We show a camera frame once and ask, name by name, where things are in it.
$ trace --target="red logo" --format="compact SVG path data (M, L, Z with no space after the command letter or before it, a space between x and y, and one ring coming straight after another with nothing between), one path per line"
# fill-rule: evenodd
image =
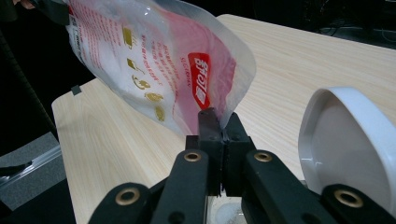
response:
M210 106L209 100L209 76L210 76L210 59L205 53L189 54L191 78L192 78L192 95L201 109Z

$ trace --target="yellow printed illustration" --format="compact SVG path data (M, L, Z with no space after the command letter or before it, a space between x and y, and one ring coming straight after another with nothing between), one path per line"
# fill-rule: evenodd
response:
M165 121L165 111L160 106L155 106L155 116L159 121Z
M147 83L147 81L139 80L134 75L132 75L132 80L134 81L134 84L136 85L136 87L139 88L140 90L150 88L150 85Z
M134 36L132 35L131 29L122 27L122 36L124 39L124 44L127 45L129 49L132 49L132 46L134 44L136 45L136 40L134 39Z
M140 71L140 72L142 72L143 74L145 74L145 72L143 72L140 68L138 68L138 67L136 66L136 63L135 63L134 61L132 61L132 60L129 59L129 58L127 58L126 61L128 62L128 65L129 65L132 69L134 69L135 71Z
M154 92L146 92L145 97L152 102L160 102L161 100L163 100L162 95Z

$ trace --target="light wood tabletop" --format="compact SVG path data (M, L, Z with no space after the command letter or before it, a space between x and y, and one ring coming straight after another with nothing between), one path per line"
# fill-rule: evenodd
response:
M396 50L261 21L218 19L254 53L257 75L236 108L256 147L274 152L299 179L298 135L314 91L351 86L396 123ZM185 137L146 118L98 79L52 104L78 223L114 187L151 187L169 175Z

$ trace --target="human hand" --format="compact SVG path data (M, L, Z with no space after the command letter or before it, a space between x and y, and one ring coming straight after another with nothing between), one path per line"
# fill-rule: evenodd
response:
M21 5L26 8L26 9L32 9L35 8L35 6L32 5L32 3L30 3L28 0L12 0L12 2L15 4L17 3L21 3Z

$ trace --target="pink package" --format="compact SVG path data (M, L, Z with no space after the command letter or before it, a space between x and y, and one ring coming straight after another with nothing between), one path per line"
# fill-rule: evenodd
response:
M126 103L176 133L197 134L215 107L223 128L248 91L255 61L215 17L173 0L70 0L80 61Z

